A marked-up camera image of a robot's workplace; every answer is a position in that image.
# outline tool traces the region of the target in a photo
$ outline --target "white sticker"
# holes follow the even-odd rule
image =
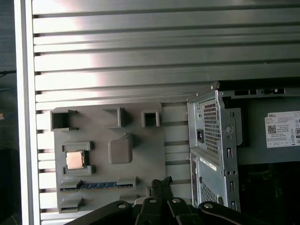
[[[268,113],[264,121],[268,148],[300,146],[300,111]]]
[[[206,161],[204,158],[200,157],[200,161],[203,162],[204,164],[206,164],[208,167],[210,167],[214,171],[217,171],[217,168],[213,164],[211,164],[210,162]]]

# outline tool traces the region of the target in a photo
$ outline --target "black cable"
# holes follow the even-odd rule
[[[0,78],[6,76],[7,74],[16,74],[16,73],[17,73],[16,70],[9,70],[9,71],[4,70],[4,71],[0,72],[0,75],[1,75]]]

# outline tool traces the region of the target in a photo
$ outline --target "metal wall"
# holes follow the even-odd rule
[[[49,110],[160,101],[180,117],[182,105],[171,103],[211,81],[298,76],[298,7],[293,0],[15,0],[23,218],[63,224],[81,215],[56,212]],[[184,154],[176,161],[186,160],[186,120],[165,127],[166,154]],[[170,164],[168,173],[181,171],[177,180],[186,182],[186,165]]]

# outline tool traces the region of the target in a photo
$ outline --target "computer case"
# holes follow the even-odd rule
[[[216,82],[187,99],[194,206],[298,224],[299,81]]]

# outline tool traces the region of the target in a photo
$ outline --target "gray plastic board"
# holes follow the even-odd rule
[[[123,108],[124,111],[121,123],[118,120],[117,110],[120,108]],[[56,108],[52,113],[56,114],[67,110],[77,111],[77,113],[70,113],[69,117],[64,118],[66,121],[59,123],[59,126],[67,123],[65,127],[78,128],[78,130],[54,129],[58,206],[64,200],[82,198],[79,210],[94,210],[120,198],[135,200],[137,196],[148,194],[147,188],[153,179],[165,178],[164,131],[162,127],[157,127],[161,121],[151,121],[156,119],[152,114],[146,118],[149,120],[147,126],[150,127],[143,127],[142,124],[143,112],[156,112],[161,118],[162,106],[160,103]],[[131,134],[133,138],[132,162],[113,165],[109,162],[108,143],[111,140],[120,139],[125,134]],[[66,168],[66,152],[63,151],[63,145],[76,142],[93,143],[91,150],[85,151],[88,154],[88,164],[95,168],[92,175],[80,176],[80,173],[77,173],[76,176],[68,173],[63,175],[63,168]],[[136,188],[60,191],[63,181],[82,180],[84,183],[99,183],[117,182],[119,179],[130,180],[135,177],[138,177]]]

